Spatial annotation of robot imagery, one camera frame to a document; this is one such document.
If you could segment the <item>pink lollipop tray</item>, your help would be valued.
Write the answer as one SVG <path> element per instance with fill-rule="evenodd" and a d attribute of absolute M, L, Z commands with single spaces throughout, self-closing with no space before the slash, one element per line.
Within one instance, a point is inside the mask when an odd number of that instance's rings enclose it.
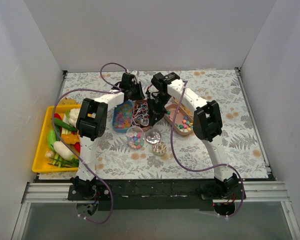
<path fill-rule="evenodd" d="M 143 118 L 148 118 L 149 119 L 149 107 L 148 107 L 147 100 L 145 100 L 145 99 L 137 100 L 134 103 L 131 125 L 132 126 L 137 126 L 137 127 L 143 128 L 143 129 L 149 127 L 149 125 L 146 126 L 146 127 L 143 127 L 140 124 L 138 124 L 135 121 L 136 118 L 142 118 L 142 119 Z"/>

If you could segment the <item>blue candy tray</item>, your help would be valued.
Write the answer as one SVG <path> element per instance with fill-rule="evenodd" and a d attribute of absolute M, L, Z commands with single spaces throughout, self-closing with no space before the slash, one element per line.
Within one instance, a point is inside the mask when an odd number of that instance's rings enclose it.
<path fill-rule="evenodd" d="M 112 127 L 117 133 L 126 133 L 132 125 L 133 103 L 129 100 L 116 106 L 112 119 Z"/>

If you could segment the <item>clear glass jar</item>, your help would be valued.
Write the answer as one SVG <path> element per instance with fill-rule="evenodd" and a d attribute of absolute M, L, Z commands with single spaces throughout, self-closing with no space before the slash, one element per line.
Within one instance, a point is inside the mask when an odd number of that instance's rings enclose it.
<path fill-rule="evenodd" d="M 138 126 L 130 127 L 126 132 L 127 143 L 133 150 L 140 150 L 145 144 L 145 134 Z"/>

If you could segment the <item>beige gummy candy tray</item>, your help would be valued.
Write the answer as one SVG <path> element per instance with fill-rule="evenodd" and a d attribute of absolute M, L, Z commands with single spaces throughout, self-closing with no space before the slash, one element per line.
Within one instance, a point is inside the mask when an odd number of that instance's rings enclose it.
<path fill-rule="evenodd" d="M 172 97 L 172 101 L 177 105 L 179 104 L 179 99 L 175 97 Z M 183 109 L 189 116 L 193 116 L 193 113 L 184 104 L 181 104 L 180 108 Z"/>

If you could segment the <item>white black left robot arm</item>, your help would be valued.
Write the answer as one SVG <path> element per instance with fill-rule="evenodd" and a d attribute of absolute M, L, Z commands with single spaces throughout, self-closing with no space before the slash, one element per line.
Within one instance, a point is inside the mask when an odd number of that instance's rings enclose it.
<path fill-rule="evenodd" d="M 83 100 L 76 128 L 80 136 L 80 163 L 76 177 L 71 180 L 74 190 L 85 200 L 96 196 L 95 157 L 94 152 L 99 144 L 99 138 L 104 134 L 108 111 L 127 100 L 142 100 L 145 97 L 142 84 L 132 73 L 123 73 L 121 81 L 101 97 Z"/>

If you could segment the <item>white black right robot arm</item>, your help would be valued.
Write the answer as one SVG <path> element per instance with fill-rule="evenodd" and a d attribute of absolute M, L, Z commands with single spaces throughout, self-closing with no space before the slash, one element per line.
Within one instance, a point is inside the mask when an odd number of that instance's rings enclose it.
<path fill-rule="evenodd" d="M 229 198 L 235 192 L 240 176 L 236 169 L 229 165 L 223 146 L 223 122 L 219 104 L 215 100 L 207 101 L 197 95 L 187 87 L 187 82 L 181 80 L 174 72 L 167 75 L 160 72 L 155 74 L 151 84 L 157 92 L 155 96 L 147 99 L 149 125 L 154 126 L 167 114 L 165 106 L 172 97 L 179 100 L 177 110 L 180 105 L 189 109 L 193 113 L 193 132 L 204 143 L 212 166 L 190 169 L 181 164 L 174 152 L 173 157 L 181 168 L 189 172 L 199 173 L 213 169 L 217 195 L 222 199 Z"/>

